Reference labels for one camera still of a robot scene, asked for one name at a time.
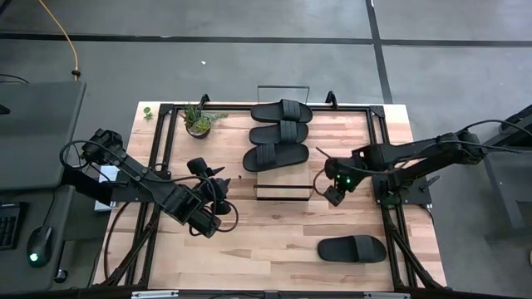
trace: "gray floor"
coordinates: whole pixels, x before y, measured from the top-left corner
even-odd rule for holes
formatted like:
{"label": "gray floor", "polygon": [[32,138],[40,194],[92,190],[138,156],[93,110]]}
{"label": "gray floor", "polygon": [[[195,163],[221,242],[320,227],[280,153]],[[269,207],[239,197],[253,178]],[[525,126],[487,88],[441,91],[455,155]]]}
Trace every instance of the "gray floor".
{"label": "gray floor", "polygon": [[[48,0],[69,32],[205,37],[371,37],[363,0]],[[532,2],[374,0],[382,38],[530,40]],[[38,2],[13,2],[0,31],[58,32]],[[77,42],[88,84],[76,137],[102,127],[128,136],[140,100],[255,100],[260,84],[333,90],[341,102],[382,103],[372,46]],[[530,104],[532,48],[384,47],[394,103],[406,104],[416,139]],[[0,72],[68,81],[65,42],[0,41]],[[483,140],[495,125],[474,129]],[[483,165],[452,166],[431,187],[448,285],[532,297],[532,241],[487,245],[504,225]],[[87,258],[87,264],[93,260]]]}

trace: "small leaf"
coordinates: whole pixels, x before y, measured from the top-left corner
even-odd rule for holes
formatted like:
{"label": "small leaf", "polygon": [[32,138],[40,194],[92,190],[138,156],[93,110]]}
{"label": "small leaf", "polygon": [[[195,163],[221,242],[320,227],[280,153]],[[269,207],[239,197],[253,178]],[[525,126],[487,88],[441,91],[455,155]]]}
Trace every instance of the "small leaf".
{"label": "small leaf", "polygon": [[152,118],[153,118],[153,113],[151,112],[148,112],[146,113],[146,115],[144,115],[145,120],[151,120]]}

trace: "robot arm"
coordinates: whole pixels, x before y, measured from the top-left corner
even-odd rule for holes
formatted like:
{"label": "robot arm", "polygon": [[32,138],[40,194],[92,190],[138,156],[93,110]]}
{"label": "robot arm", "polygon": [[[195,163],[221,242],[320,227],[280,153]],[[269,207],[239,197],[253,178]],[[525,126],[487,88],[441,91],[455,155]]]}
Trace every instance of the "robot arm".
{"label": "robot arm", "polygon": [[126,182],[113,188],[115,194],[125,192],[138,198],[151,198],[174,220],[188,223],[207,238],[213,236],[221,220],[204,206],[208,202],[219,201],[220,206],[226,198],[229,180],[210,178],[221,169],[212,170],[203,159],[193,159],[187,165],[189,170],[201,179],[192,189],[172,180],[161,179],[152,169],[146,168],[131,158],[122,147],[122,138],[116,132],[99,129],[82,147],[81,157],[89,163],[112,164],[121,171]]}
{"label": "robot arm", "polygon": [[[488,153],[475,134],[467,130],[404,145],[378,144],[355,149],[350,158],[329,157],[325,174],[333,179],[324,197],[334,206],[368,176],[380,179],[382,193],[395,194],[415,180],[451,164],[478,164]],[[397,163],[412,159],[422,161],[406,168],[394,169]]]}

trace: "wooden tabletop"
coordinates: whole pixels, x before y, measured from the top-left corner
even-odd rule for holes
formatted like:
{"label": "wooden tabletop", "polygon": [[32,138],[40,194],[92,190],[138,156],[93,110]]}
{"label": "wooden tabletop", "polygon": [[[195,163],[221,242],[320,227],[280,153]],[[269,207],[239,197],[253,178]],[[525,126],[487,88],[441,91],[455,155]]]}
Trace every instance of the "wooden tabletop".
{"label": "wooden tabletop", "polygon": [[[154,115],[157,115],[159,105],[160,102],[140,102],[137,107],[127,151],[142,164],[148,164],[156,123],[155,117],[153,120],[145,120],[142,111],[150,107]],[[384,105],[384,108],[391,142],[411,142],[406,107]],[[160,159],[167,124],[168,120],[160,143]],[[150,288],[391,290],[392,276],[388,260],[374,264],[324,262],[316,251],[317,243],[324,238],[370,234],[384,242],[381,211],[374,203],[371,180],[365,179],[355,192],[346,194],[338,207],[333,207],[317,194],[308,202],[257,201],[253,188],[257,183],[257,174],[249,173],[242,167],[244,153],[253,148],[249,143],[248,132],[256,125],[249,117],[249,111],[230,111],[228,118],[215,123],[205,140],[196,140],[187,135],[183,120],[178,119],[170,159],[173,177],[190,175],[186,162],[200,156],[212,168],[225,166],[218,177],[231,178],[228,200],[239,209],[240,221],[233,232],[216,233],[208,239],[191,237],[188,226],[182,226],[161,214]],[[332,156],[350,156],[351,150],[369,143],[363,113],[315,112],[308,127],[306,144],[310,158],[307,163],[312,177],[323,168],[325,161],[325,157],[316,151],[316,146]],[[318,189],[325,190],[330,183],[323,175],[318,178]],[[118,220],[109,249],[111,270],[120,263],[131,246],[138,208],[139,204],[131,204]],[[110,223],[115,214],[116,209],[111,215]],[[426,270],[445,285],[431,219],[426,211],[417,206],[405,206],[405,216],[413,252]],[[232,213],[221,219],[222,226],[228,228],[235,217]],[[397,252],[401,277],[406,282],[404,258],[398,248]],[[137,276],[140,274],[141,262],[138,263]],[[95,283],[102,280],[101,258]]]}

